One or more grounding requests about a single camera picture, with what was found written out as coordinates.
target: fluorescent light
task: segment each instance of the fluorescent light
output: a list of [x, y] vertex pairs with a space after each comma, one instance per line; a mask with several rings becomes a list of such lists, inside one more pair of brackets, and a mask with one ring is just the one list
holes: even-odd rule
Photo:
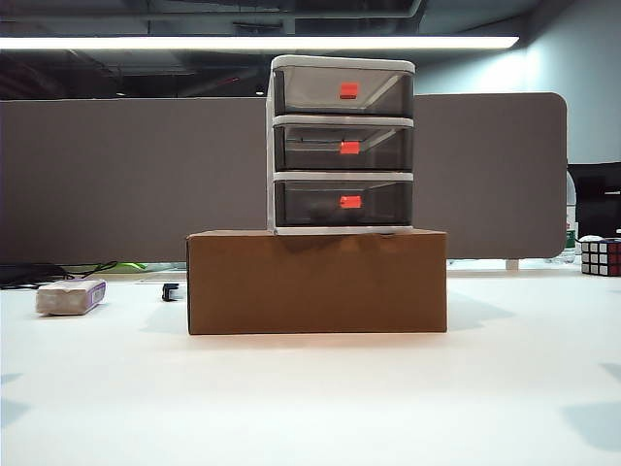
[[493, 50], [518, 37], [0, 37], [0, 50]]

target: wall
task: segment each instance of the wall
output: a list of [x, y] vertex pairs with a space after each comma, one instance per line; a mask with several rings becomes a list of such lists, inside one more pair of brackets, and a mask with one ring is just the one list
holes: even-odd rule
[[416, 93], [553, 91], [572, 163], [621, 161], [621, 2], [580, 0], [522, 50], [422, 68]]

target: eraser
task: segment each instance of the eraser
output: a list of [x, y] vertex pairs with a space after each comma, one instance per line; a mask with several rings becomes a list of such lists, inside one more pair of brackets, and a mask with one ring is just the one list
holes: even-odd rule
[[62, 280], [37, 290], [37, 313], [81, 316], [97, 306], [106, 294], [106, 282], [93, 279]]

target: brown cardboard box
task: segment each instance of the brown cardboard box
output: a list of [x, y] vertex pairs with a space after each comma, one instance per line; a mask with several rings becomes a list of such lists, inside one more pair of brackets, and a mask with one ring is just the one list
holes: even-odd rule
[[187, 239], [192, 335], [445, 332], [446, 234]]

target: clear plastic drawer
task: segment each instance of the clear plastic drawer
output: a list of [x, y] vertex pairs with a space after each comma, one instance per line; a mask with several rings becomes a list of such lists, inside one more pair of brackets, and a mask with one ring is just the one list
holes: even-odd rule
[[276, 182], [276, 226], [411, 225], [411, 195], [411, 182]]
[[272, 70], [276, 116], [412, 118], [414, 66], [408, 61], [283, 55]]
[[277, 116], [277, 171], [411, 171], [412, 120], [367, 116]]

